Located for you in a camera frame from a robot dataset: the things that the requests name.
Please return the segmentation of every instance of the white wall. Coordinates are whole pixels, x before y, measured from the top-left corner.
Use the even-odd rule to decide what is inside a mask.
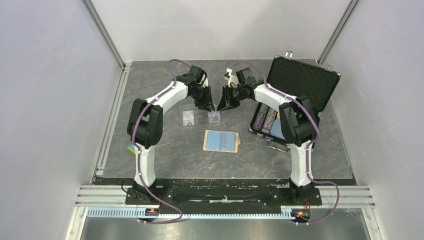
[[[349,0],[93,0],[126,62],[317,59]]]
[[[421,0],[360,1],[326,63],[332,103],[387,239],[424,239],[424,16]]]
[[[0,239],[64,239],[120,70],[80,0],[0,3]]]

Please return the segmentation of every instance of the robotic arm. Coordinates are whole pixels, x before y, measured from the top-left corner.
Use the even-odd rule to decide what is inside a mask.
[[[162,137],[163,117],[164,114],[177,102],[187,98],[188,96],[194,99],[194,104],[201,110],[215,111],[212,103],[211,87],[208,83],[208,75],[206,72],[197,66],[191,66],[188,73],[177,76],[176,84],[171,83],[167,88],[146,100],[136,99],[132,104],[131,114],[127,126],[127,133],[132,136],[136,125],[137,118],[142,110],[153,100],[156,100],[143,117],[138,125],[135,133],[135,143],[141,150],[141,159],[138,159],[138,154],[135,155],[135,182],[142,186],[140,180],[142,176],[144,182],[150,187],[156,180],[155,174],[155,148]]]
[[[312,178],[311,169],[307,168],[307,164],[311,165],[311,151],[306,151],[307,145],[316,137],[311,122],[294,102],[269,90],[264,81],[256,81],[250,68],[237,71],[236,76],[232,73],[233,70],[227,68],[224,77],[228,80],[228,85],[222,88],[222,98],[217,110],[237,108],[243,99],[253,99],[277,110],[280,113],[281,130],[291,149],[290,186],[300,195],[313,188],[311,180],[307,176],[308,169],[309,176]],[[297,99],[317,122],[312,104],[307,97],[288,96]]]

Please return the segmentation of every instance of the white panel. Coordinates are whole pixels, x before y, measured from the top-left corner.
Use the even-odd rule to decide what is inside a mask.
[[[61,240],[120,69],[79,0],[0,3],[0,239]]]
[[[387,239],[423,239],[422,0],[360,1],[326,63],[341,73],[332,103],[359,180]],[[408,216],[404,206],[411,206]]]
[[[124,61],[315,59],[349,0],[93,0]]]

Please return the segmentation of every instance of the open case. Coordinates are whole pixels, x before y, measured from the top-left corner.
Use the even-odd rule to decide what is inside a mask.
[[[313,114],[320,123],[320,113],[324,110],[333,94],[337,83],[340,80],[340,73],[332,71],[331,68],[322,68],[310,65],[301,61],[291,59],[292,52],[287,52],[286,56],[276,56],[272,61],[269,70],[267,82],[274,88],[293,96],[306,96],[310,99],[313,108]],[[270,148],[287,152],[279,147],[271,146],[269,143],[275,142],[288,147],[287,141],[282,137],[263,132],[258,126],[255,127],[255,121],[262,103],[259,103],[253,118],[250,122],[249,132],[260,138],[267,139],[267,145]]]

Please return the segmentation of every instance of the gray floor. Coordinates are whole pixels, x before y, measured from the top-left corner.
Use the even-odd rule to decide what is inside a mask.
[[[328,210],[313,209],[312,220]],[[369,240],[361,209],[337,209],[328,219],[309,226],[287,220],[182,220],[143,225],[129,218],[87,218],[82,240]]]
[[[223,76],[234,60],[189,61],[203,68],[212,88],[212,98],[218,105]],[[265,73],[272,60],[252,60]],[[177,74],[188,68],[173,65]],[[240,64],[239,70],[247,67]],[[127,149],[130,137],[127,124],[135,99],[146,99],[164,89],[171,82],[167,61],[133,62],[116,121],[103,177],[128,178],[135,175],[135,157]],[[241,106],[221,112],[221,122],[208,124],[207,113],[195,109],[194,101],[186,98],[172,107],[164,116],[163,136],[156,148],[155,172],[158,178],[288,178],[291,173],[290,152],[282,153],[266,146],[266,140],[248,132],[257,103],[246,99]],[[194,110],[195,125],[183,127],[182,111]],[[312,153],[312,172],[319,179],[351,179],[352,172],[345,153],[339,128],[330,104],[321,115],[321,140]],[[238,153],[203,151],[205,130],[238,132],[241,144]]]

